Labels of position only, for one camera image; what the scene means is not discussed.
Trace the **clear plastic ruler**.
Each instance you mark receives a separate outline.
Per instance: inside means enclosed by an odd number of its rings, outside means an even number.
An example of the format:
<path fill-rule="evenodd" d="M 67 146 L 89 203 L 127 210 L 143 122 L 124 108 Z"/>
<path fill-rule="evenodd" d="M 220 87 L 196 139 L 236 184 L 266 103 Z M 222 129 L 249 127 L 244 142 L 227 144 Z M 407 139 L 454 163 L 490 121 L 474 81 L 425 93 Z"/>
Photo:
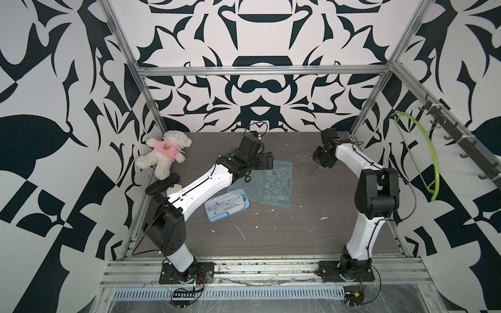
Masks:
<path fill-rule="evenodd" d="M 322 161 L 316 159 L 313 156 L 309 156 L 307 160 L 305 161 L 305 165 L 307 167 L 307 175 L 309 177 L 312 177 L 314 173 L 317 171 L 318 168 L 322 168 Z"/>

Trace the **teal transparent ruler set case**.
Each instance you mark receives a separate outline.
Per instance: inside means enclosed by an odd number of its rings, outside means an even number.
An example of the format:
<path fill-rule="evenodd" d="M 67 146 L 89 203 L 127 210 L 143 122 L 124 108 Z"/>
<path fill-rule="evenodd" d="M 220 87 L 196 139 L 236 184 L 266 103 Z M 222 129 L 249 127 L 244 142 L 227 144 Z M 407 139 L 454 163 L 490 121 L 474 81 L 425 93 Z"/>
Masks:
<path fill-rule="evenodd" d="M 241 190 L 247 199 L 272 206 L 290 207 L 292 196 L 290 162 L 275 161 L 272 170 L 253 170 L 249 177 L 238 179 L 228 192 Z"/>

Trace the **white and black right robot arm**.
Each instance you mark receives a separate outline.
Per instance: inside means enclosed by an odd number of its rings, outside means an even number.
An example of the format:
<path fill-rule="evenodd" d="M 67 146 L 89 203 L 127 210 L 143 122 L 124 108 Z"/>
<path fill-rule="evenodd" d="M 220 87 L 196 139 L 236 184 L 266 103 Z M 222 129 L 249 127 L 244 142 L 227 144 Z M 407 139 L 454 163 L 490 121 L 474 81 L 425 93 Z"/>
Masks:
<path fill-rule="evenodd" d="M 385 222 L 399 208 L 399 176 L 363 154 L 347 132 L 323 130 L 313 160 L 324 168 L 344 163 L 358 178 L 354 203 L 358 211 L 351 239 L 338 265 L 340 273 L 369 270 L 375 241 Z"/>

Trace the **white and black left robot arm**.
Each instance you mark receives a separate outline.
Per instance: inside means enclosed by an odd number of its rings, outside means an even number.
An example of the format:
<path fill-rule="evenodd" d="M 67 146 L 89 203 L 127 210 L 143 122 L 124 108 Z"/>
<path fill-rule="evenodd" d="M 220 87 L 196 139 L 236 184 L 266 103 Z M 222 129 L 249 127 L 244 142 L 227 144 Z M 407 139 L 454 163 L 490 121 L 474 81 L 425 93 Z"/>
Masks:
<path fill-rule="evenodd" d="M 186 221 L 207 200 L 253 170 L 271 170 L 274 157 L 265 151 L 261 135 L 251 131 L 243 135 L 240 146 L 219 156 L 204 175 L 181 190 L 162 196 L 148 188 L 151 197 L 142 224 L 148 238 L 171 266 L 178 279 L 187 282 L 195 276 L 196 258 L 185 244 Z"/>

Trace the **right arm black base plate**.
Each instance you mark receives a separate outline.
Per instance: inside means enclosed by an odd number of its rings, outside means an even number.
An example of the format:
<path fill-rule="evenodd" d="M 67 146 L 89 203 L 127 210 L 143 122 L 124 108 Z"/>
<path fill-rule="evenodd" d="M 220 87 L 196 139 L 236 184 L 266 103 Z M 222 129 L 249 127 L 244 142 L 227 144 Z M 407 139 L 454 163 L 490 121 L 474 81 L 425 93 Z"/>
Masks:
<path fill-rule="evenodd" d="M 320 261 L 316 272 L 324 282 L 373 282 L 371 259 L 364 261 Z"/>

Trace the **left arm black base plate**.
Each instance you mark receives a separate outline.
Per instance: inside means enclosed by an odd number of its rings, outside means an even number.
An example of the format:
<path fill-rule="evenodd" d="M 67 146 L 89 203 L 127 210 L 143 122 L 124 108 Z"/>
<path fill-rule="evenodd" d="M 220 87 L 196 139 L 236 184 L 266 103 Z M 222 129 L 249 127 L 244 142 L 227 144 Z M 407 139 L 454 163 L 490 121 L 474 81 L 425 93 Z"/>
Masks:
<path fill-rule="evenodd" d="M 213 280 L 214 274 L 215 264 L 213 262 L 197 262 L 195 260 L 188 269 L 181 272 L 167 261 L 162 264 L 159 284 L 207 283 Z"/>

